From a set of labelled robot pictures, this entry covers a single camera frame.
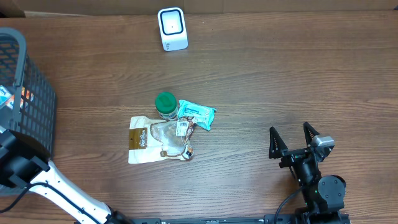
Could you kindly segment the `orange tissue pack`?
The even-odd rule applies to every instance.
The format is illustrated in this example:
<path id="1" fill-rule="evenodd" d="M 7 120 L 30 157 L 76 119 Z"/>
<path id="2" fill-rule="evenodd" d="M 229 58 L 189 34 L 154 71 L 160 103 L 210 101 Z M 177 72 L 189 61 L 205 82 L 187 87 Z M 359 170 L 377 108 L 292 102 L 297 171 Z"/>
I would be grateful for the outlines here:
<path id="1" fill-rule="evenodd" d="M 34 95 L 29 90 L 26 90 L 24 87 L 21 90 L 21 95 L 20 109 L 28 107 L 29 103 L 34 100 Z M 14 99 L 15 95 L 12 95 L 5 102 L 5 105 L 11 110 L 14 108 Z"/>

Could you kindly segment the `teal tissue pack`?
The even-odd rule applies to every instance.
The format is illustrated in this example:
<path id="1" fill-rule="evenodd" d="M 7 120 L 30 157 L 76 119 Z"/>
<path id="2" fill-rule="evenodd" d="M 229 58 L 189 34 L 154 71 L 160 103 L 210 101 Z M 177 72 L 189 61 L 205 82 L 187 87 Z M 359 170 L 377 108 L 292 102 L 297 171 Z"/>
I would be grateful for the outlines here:
<path id="1" fill-rule="evenodd" d="M 12 94 L 9 92 L 9 90 L 4 87 L 0 86 L 0 107 L 3 107 L 6 102 L 11 98 Z"/>

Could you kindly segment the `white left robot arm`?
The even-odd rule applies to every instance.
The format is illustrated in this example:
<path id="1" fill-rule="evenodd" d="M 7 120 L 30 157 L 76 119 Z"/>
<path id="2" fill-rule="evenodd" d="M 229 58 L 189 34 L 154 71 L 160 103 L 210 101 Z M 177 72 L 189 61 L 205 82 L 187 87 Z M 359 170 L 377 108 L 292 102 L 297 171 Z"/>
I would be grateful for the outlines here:
<path id="1" fill-rule="evenodd" d="M 78 223 L 132 222 L 66 178 L 51 160 L 49 151 L 35 138 L 10 129 L 1 133 L 1 185 L 22 189 L 1 213 L 12 209 L 27 192 L 34 192 L 58 205 Z"/>

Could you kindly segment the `green lid jar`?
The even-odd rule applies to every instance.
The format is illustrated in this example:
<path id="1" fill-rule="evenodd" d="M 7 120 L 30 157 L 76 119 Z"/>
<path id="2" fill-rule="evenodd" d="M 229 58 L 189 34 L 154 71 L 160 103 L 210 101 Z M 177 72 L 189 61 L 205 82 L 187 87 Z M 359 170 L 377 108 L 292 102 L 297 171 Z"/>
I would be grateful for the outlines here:
<path id="1" fill-rule="evenodd" d="M 159 93 L 155 99 L 155 107 L 162 119 L 174 120 L 177 117 L 177 99 L 170 92 Z"/>

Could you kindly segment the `teal wet wipes pack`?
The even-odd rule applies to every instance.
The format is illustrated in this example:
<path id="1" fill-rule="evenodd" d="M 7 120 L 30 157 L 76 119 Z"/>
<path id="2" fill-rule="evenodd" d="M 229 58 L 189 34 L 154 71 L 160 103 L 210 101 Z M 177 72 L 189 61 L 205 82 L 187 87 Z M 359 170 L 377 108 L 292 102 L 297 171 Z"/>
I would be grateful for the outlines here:
<path id="1" fill-rule="evenodd" d="M 180 108 L 177 113 L 178 118 L 194 117 L 196 124 L 203 129 L 210 131 L 211 124 L 215 118 L 217 109 L 208 106 L 198 105 L 187 100 L 179 100 Z"/>

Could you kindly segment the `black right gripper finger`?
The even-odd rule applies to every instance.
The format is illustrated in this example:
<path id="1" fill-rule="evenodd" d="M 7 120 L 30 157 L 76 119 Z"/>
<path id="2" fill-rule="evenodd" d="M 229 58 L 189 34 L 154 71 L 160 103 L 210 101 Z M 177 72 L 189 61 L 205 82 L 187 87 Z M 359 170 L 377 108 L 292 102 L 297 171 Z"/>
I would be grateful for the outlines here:
<path id="1" fill-rule="evenodd" d="M 308 122 L 304 122 L 303 130 L 305 134 L 306 145 L 310 145 L 315 136 L 318 136 L 320 133 L 316 131 Z"/>
<path id="2" fill-rule="evenodd" d="M 271 127 L 269 129 L 270 132 L 270 146 L 269 146 L 269 158 L 270 159 L 278 159 L 284 156 L 284 154 L 288 151 L 288 147 L 285 145 L 285 142 L 279 136 L 279 133 L 275 129 L 275 127 Z"/>

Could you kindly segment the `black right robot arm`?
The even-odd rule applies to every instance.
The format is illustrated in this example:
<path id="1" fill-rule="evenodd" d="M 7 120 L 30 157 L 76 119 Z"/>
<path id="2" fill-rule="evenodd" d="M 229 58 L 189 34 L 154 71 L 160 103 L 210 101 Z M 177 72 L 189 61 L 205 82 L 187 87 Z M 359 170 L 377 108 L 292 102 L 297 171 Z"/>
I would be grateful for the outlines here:
<path id="1" fill-rule="evenodd" d="M 335 140 L 322 135 L 308 122 L 303 124 L 306 147 L 289 150 L 275 127 L 269 129 L 269 158 L 280 159 L 279 167 L 288 167 L 299 188 L 278 207 L 271 223 L 350 223 L 348 215 L 340 213 L 345 207 L 346 182 L 338 175 L 323 176 L 319 163 L 332 152 Z M 281 215 L 283 206 L 298 194 L 302 194 L 305 206 L 290 215 Z"/>

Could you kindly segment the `beige snack pouch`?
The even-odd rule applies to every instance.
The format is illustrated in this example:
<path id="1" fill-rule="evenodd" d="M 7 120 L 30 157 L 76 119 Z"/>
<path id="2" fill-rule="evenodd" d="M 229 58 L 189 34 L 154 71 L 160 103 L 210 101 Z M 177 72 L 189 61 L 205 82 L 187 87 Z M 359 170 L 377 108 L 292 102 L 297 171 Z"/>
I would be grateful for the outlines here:
<path id="1" fill-rule="evenodd" d="M 177 120 L 149 119 L 134 116 L 129 126 L 129 164 L 144 164 L 166 159 L 188 161 L 194 155 L 190 136 L 195 129 L 194 117 Z"/>

